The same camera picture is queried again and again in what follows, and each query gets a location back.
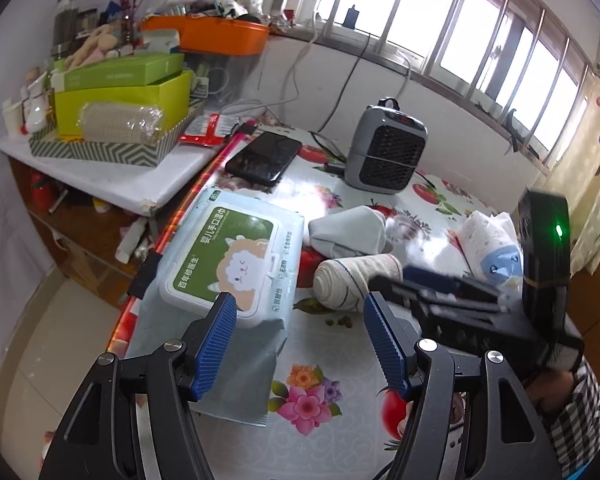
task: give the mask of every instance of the rolled bandage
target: rolled bandage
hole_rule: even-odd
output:
[[[333,310],[362,312],[367,283],[378,274],[402,280],[402,266],[392,254],[326,260],[315,271],[315,299]]]

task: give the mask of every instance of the red packet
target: red packet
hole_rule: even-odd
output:
[[[196,117],[180,136],[180,142],[199,146],[217,146],[231,135],[239,118],[231,115],[204,114]]]

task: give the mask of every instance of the white shelf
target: white shelf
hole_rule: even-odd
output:
[[[33,156],[25,139],[0,139],[0,151],[69,186],[142,216],[164,206],[218,152],[177,145],[156,168]]]

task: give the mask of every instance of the tiled floor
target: tiled floor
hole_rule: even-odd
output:
[[[55,430],[101,354],[119,311],[66,280],[36,326],[9,391],[0,450],[22,480],[35,480],[45,431]]]

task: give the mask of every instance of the printed sheep cartoon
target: printed sheep cartoon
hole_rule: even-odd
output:
[[[249,240],[242,235],[224,241],[229,249],[216,268],[218,281],[207,288],[213,292],[232,293],[238,308],[247,311],[253,306],[256,289],[262,282],[269,241],[264,238]]]

